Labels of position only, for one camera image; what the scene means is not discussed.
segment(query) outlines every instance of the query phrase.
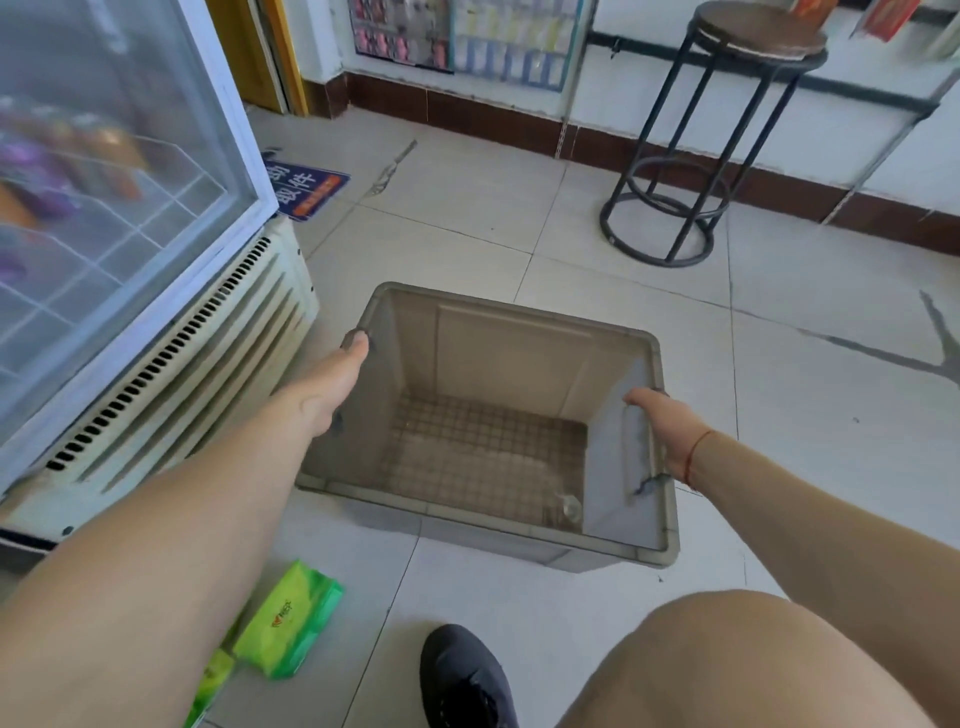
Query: plastic storage bin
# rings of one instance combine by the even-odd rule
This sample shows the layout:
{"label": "plastic storage bin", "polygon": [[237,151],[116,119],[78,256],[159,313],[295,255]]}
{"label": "plastic storage bin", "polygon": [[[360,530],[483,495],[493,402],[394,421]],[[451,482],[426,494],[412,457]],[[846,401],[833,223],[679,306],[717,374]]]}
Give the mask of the plastic storage bin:
{"label": "plastic storage bin", "polygon": [[359,327],[371,353],[301,487],[366,525],[563,570],[672,564],[673,481],[643,412],[662,387],[645,331],[384,283]]}

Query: refrigerator glass door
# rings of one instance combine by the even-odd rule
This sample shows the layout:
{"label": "refrigerator glass door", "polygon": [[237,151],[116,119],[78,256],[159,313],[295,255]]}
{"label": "refrigerator glass door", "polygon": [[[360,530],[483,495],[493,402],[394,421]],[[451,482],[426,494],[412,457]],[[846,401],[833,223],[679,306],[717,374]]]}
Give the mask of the refrigerator glass door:
{"label": "refrigerator glass door", "polygon": [[200,0],[0,0],[0,493],[276,211]]}

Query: blue sign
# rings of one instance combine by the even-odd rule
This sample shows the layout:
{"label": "blue sign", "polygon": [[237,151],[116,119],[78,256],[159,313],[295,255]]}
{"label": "blue sign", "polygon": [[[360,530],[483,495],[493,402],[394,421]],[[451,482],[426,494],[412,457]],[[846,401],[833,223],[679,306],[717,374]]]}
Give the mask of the blue sign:
{"label": "blue sign", "polygon": [[350,181],[350,176],[328,169],[288,164],[275,159],[276,151],[263,153],[263,163],[274,185],[280,212],[305,223],[324,203]]}

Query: red string bracelet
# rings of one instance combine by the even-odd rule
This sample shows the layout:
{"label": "red string bracelet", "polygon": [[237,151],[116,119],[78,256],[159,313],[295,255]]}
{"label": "red string bracelet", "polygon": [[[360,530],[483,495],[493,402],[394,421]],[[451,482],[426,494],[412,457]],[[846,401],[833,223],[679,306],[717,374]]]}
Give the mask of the red string bracelet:
{"label": "red string bracelet", "polygon": [[693,451],[697,448],[698,445],[700,445],[700,443],[704,441],[705,437],[707,437],[710,434],[713,434],[714,432],[716,432],[716,430],[709,429],[700,437],[698,437],[697,442],[695,442],[693,444],[693,447],[690,448],[690,452],[686,454],[686,464],[684,465],[684,483],[689,485],[691,488],[693,488],[693,486],[690,485],[690,465],[693,462]]}

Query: forearm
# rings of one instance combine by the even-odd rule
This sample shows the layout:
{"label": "forearm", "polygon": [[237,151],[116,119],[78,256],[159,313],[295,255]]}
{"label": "forearm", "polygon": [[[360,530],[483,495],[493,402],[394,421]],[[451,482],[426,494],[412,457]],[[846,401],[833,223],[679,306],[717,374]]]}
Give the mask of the forearm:
{"label": "forearm", "polygon": [[960,552],[719,433],[694,451],[690,480],[791,599],[863,647],[938,722],[960,719]]}
{"label": "forearm", "polygon": [[281,393],[41,563],[0,613],[7,723],[50,724],[57,701],[72,725],[179,724],[263,567],[310,436]]}

